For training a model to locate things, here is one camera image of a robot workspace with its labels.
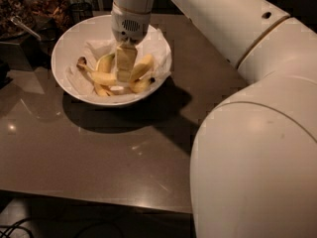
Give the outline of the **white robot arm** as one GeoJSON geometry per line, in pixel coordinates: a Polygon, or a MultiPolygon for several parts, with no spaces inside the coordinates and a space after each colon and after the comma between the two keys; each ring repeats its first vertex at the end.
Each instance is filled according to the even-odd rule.
{"type": "MultiPolygon", "coordinates": [[[[191,153],[197,238],[317,238],[317,38],[265,0],[171,0],[248,87],[201,124],[191,153]]],[[[113,0],[140,40],[153,0],[113,0]]]]}

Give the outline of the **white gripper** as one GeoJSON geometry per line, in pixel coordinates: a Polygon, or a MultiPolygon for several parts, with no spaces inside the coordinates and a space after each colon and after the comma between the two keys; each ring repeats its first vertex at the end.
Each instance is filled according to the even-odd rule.
{"type": "MultiPolygon", "coordinates": [[[[111,27],[119,43],[130,42],[134,45],[146,36],[150,23],[150,14],[140,14],[113,4],[111,27]]],[[[116,49],[116,73],[121,82],[128,82],[131,77],[138,51],[134,45],[120,44],[116,49]]]]}

